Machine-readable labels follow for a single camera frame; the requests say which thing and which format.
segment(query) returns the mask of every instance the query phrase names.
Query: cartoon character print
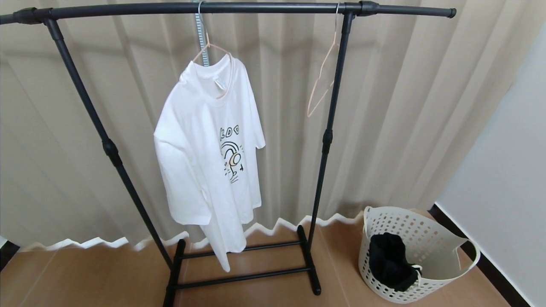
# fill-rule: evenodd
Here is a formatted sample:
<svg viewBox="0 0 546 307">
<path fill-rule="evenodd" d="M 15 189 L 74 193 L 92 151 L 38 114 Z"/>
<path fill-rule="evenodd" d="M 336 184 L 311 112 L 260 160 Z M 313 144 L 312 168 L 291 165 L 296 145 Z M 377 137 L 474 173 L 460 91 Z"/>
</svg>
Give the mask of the cartoon character print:
<svg viewBox="0 0 546 307">
<path fill-rule="evenodd" d="M 244 149 L 242 145 L 226 140 L 229 139 L 233 134 L 239 135 L 239 125 L 231 128 L 228 127 L 226 130 L 220 128 L 220 148 L 222 155 L 224 156 L 224 175 L 229 179 L 229 182 L 232 184 L 239 180 L 239 173 L 243 172 L 245 169 L 242 165 L 242 153 Z"/>
</svg>

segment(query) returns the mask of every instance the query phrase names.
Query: clothing rack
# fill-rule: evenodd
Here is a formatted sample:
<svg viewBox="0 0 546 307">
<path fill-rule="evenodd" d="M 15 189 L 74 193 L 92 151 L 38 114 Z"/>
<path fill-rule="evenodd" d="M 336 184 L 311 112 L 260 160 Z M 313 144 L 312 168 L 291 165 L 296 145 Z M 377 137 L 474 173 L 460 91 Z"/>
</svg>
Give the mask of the clothing rack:
<svg viewBox="0 0 546 307">
<path fill-rule="evenodd" d="M 163 246 L 156 229 L 153 226 L 142 201 L 140 200 L 137 191 L 135 190 L 129 175 L 118 154 L 118 150 L 114 142 L 108 137 L 104 126 L 102 125 L 97 112 L 87 94 L 85 86 L 81 81 L 80 75 L 70 52 L 64 42 L 63 35 L 57 20 L 77 18 L 77 17 L 92 17 L 92 16 L 113 16 L 113 15 L 143 15 L 143 14 L 195 14 L 198 12 L 199 3 L 135 3 L 135 4 L 107 4 L 107 5 L 89 5 L 83 7 L 68 7 L 68 8 L 25 8 L 16 11 L 12 14 L 0 16 L 0 25 L 8 23 L 23 23 L 27 25 L 44 24 L 51 34 L 51 38 L 55 41 L 58 51 L 61 54 L 64 65 L 66 66 L 70 78 L 78 91 L 78 94 L 83 101 L 85 109 L 93 122 L 100 139 L 102 140 L 103 149 L 106 155 L 110 158 L 112 164 L 120 175 L 123 184 L 125 185 L 131 199 L 133 200 L 140 216 L 144 220 L 144 224 L 150 231 L 153 240 L 157 244 L 167 266 L 170 269 L 170 278 L 167 285 L 167 291 L 163 306 L 172 306 L 174 302 L 176 290 L 222 284 L 225 282 L 249 280 L 255 278 L 263 278 L 268 276 L 284 275 L 291 273 L 307 272 L 311 282 L 311 289 L 315 295 L 320 295 L 321 285 L 318 280 L 317 272 L 313 264 L 311 255 L 311 244 L 313 242 L 314 229 L 317 222 L 318 206 L 321 199 L 321 190 L 326 170 L 326 162 L 330 151 L 330 144 L 333 139 L 332 127 L 334 124 L 334 115 L 337 105 L 337 97 L 340 90 L 341 75 L 343 72 L 343 63 L 347 52 L 347 43 L 351 24 L 355 17 L 370 16 L 375 14 L 401 14 L 401 15 L 427 15 L 427 16 L 443 16 L 453 18 L 456 14 L 454 8 L 423 8 L 423 7 L 408 7 L 398 5 L 380 5 L 372 1 L 360 1 L 355 3 L 277 3 L 277 2 L 202 2 L 200 6 L 201 13 L 278 13 L 278 14 L 342 14 L 343 27 L 341 30 L 341 41 L 339 54 L 337 56 L 337 64 L 335 71 L 335 79 L 332 89 L 332 97 L 330 101 L 330 110 L 328 113 L 328 121 L 326 130 L 322 139 L 322 157 L 319 167 L 317 189 L 313 204 L 313 213 L 311 215 L 311 228 L 309 236 L 306 237 L 305 231 L 301 225 L 298 226 L 298 238 L 296 241 L 288 241 L 277 244 L 249 246 L 244 251 L 269 249 L 273 247 L 284 247 L 291 245 L 299 245 L 305 261 L 305 266 L 300 268 L 284 269 L 270 271 L 265 273 L 257 273 L 250 275 L 242 275 L 230 278 L 221 278 L 214 280 L 206 280 L 199 282 L 190 282 L 179 284 L 178 278 L 180 267 L 184 259 L 213 256 L 213 252 L 189 253 L 184 254 L 186 242 L 179 240 L 174 259 L 171 260 L 167 250 Z"/>
</svg>

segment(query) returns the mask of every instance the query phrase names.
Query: beige curtain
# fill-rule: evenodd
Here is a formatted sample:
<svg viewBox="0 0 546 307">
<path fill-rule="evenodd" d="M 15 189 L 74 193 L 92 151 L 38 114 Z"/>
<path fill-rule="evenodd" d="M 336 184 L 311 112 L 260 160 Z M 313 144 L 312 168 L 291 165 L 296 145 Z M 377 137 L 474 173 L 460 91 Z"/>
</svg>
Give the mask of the beige curtain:
<svg viewBox="0 0 546 307">
<path fill-rule="evenodd" d="M 0 11 L 114 1 L 3 0 Z M 383 4 L 455 7 L 458 14 L 354 20 L 323 219 L 351 217 L 370 204 L 428 208 L 510 87 L 546 14 L 544 1 Z M 256 94 L 267 142 L 258 156 L 263 207 L 256 221 L 298 223 L 311 213 L 330 96 L 310 119 L 306 104 L 334 17 L 215 14 L 205 21 L 211 40 L 246 65 Z M 165 98 L 199 50 L 194 16 L 91 17 L 60 26 L 160 235 L 189 229 L 201 239 L 169 215 L 152 139 Z M 1 235 L 23 246 L 146 238 L 47 29 L 2 26 L 0 44 Z M 335 55 L 319 96 L 334 65 Z"/>
</svg>

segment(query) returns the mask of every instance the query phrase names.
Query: brown tile floor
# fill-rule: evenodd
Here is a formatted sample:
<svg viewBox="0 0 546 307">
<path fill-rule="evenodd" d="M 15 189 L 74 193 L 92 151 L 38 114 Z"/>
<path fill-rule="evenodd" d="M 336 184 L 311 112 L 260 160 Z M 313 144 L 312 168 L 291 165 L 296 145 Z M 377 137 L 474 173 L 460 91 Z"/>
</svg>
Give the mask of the brown tile floor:
<svg viewBox="0 0 546 307">
<path fill-rule="evenodd" d="M 358 272 L 361 220 L 318 227 L 313 260 L 322 294 L 311 292 L 307 274 L 297 273 L 233 282 L 177 293 L 175 306 L 395 306 L 376 296 Z M 273 237 L 254 232 L 248 244 L 297 239 L 279 227 Z M 171 255 L 174 246 L 168 248 Z M 225 273 L 214 257 L 189 259 L 180 281 L 291 268 L 304 265 L 300 247 L 230 254 Z M 470 260 L 462 256 L 464 264 Z M 169 272 L 152 244 L 141 251 L 67 248 L 21 252 L 0 274 L 0 306 L 161 306 Z M 478 268 L 409 306 L 508 306 Z"/>
</svg>

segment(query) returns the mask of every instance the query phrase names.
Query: white t-shirt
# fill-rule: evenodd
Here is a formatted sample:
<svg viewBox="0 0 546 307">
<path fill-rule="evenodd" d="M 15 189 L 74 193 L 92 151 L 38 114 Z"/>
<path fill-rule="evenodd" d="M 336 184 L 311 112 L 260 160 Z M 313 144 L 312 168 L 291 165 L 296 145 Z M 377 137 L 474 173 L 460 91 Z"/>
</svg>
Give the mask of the white t-shirt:
<svg viewBox="0 0 546 307">
<path fill-rule="evenodd" d="M 201 225 L 222 268 L 246 247 L 242 224 L 262 205 L 256 148 L 265 140 L 245 66 L 226 54 L 190 62 L 153 134 L 173 219 Z"/>
</svg>

